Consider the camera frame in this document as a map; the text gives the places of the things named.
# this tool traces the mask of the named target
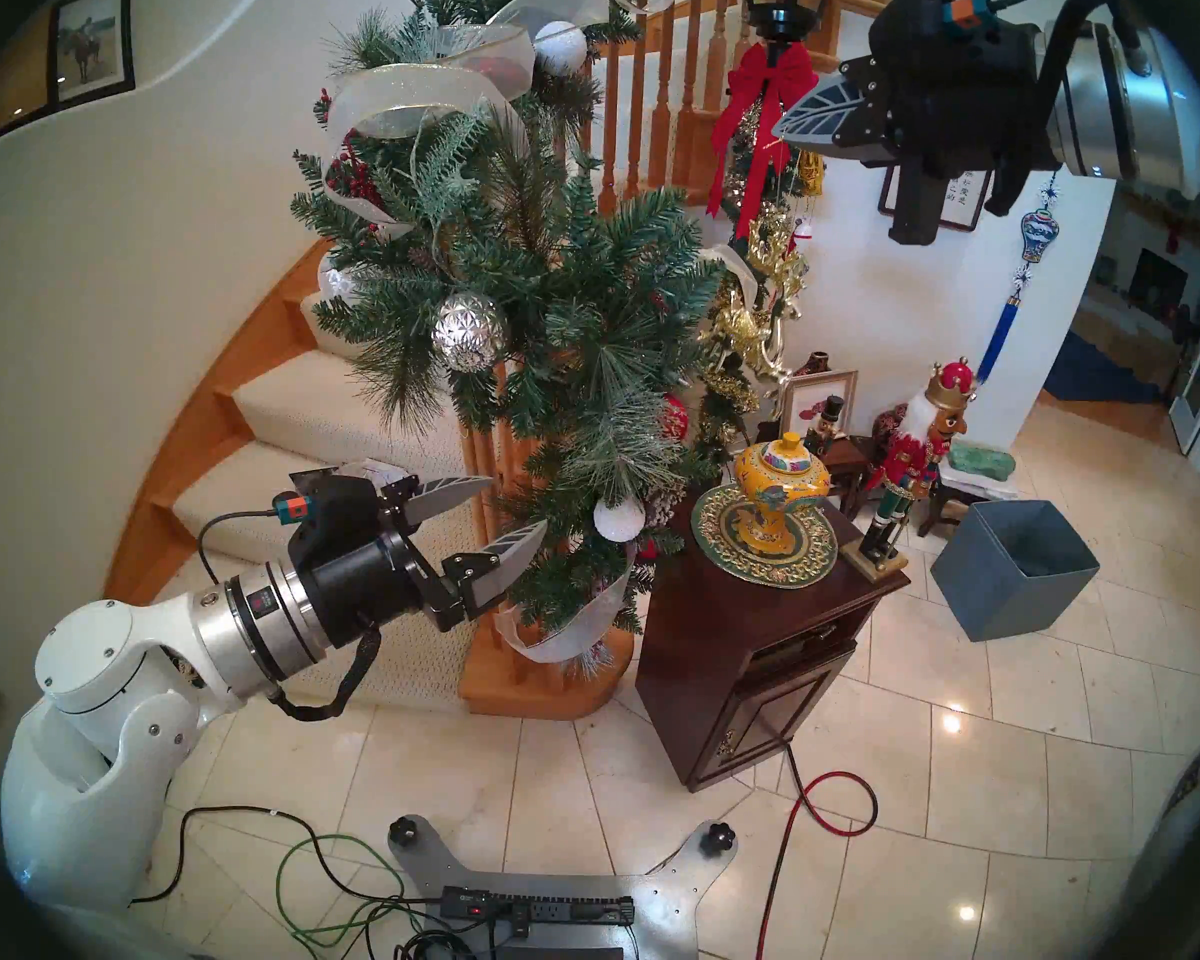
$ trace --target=cabinet door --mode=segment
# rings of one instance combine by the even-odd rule
[[[720,726],[702,752],[701,769],[694,772],[690,790],[782,748],[782,740],[794,736],[857,647],[853,640],[846,640],[814,664],[788,668],[734,691],[724,708]]]

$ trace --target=black knob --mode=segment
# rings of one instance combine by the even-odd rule
[[[401,816],[391,823],[388,836],[396,846],[408,846],[418,839],[418,823],[409,816]]]
[[[719,857],[724,851],[733,847],[737,839],[733,829],[724,822],[713,822],[712,828],[706,830],[702,838],[702,852],[708,857]]]

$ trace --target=blue rug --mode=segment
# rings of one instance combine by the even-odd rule
[[[1069,331],[1044,379],[1044,390],[1062,402],[1156,402],[1157,385],[1139,382],[1092,343]]]

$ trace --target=drawer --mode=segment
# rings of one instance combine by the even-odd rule
[[[800,630],[786,638],[772,642],[767,647],[761,647],[751,652],[746,660],[746,667],[738,678],[738,688],[745,689],[764,682],[774,674],[785,670],[805,665],[809,660],[818,659],[822,654],[830,653],[847,640],[858,636],[858,630],[866,622],[871,613],[871,606],[860,606],[845,614],[821,622],[816,626]]]

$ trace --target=green cable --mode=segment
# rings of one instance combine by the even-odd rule
[[[298,925],[298,923],[290,919],[289,913],[286,912],[284,910],[284,901],[280,898],[280,881],[282,880],[282,877],[284,877],[284,866],[286,864],[289,863],[289,858],[292,858],[300,848],[310,846],[311,844],[314,844],[317,840],[347,840],[348,842],[353,842],[356,846],[365,847],[366,850],[368,850],[368,852],[371,852],[373,859],[378,860],[380,865],[383,865],[386,870],[389,870],[391,877],[395,877],[395,883],[398,884],[398,892],[396,893],[396,895],[398,898],[403,898],[404,895],[404,878],[401,877],[401,871],[396,870],[394,866],[386,863],[386,860],[384,860],[383,857],[364,840],[355,839],[355,836],[344,836],[343,834],[326,834],[325,836],[317,836],[314,840],[307,838],[299,844],[294,844],[292,847],[289,847],[289,852],[284,854],[284,859],[280,860],[280,866],[276,868],[276,910],[280,910],[280,918],[284,919],[284,925],[289,926],[289,936],[292,936],[294,940],[301,943],[302,947],[305,947],[307,953],[311,954],[312,960],[324,960],[322,956],[317,955],[316,950],[312,950],[311,948],[312,946],[318,946],[324,950],[330,950],[330,948],[340,944],[340,942],[342,942],[342,940],[347,937],[347,934],[350,932],[350,930],[362,930],[365,926],[370,924],[370,922],[378,922],[378,919],[384,918],[385,914],[388,914],[388,912],[406,912],[409,917],[409,924],[413,926],[413,932],[422,931],[422,923],[418,922],[418,916],[413,914],[413,911],[404,906],[392,905],[390,898],[385,900],[368,899],[366,901],[360,902],[360,905],[355,907],[355,912],[352,912],[352,917],[347,922],[336,925],[317,925],[314,928],[311,928],[310,930],[304,930],[302,926]],[[382,914],[378,914],[373,919],[362,920],[360,918],[360,916],[365,912],[365,910],[374,910],[374,908],[377,910],[378,907],[384,910]],[[323,942],[322,940],[317,940],[316,937],[317,935],[326,932],[328,934],[334,932],[337,935],[329,942]]]

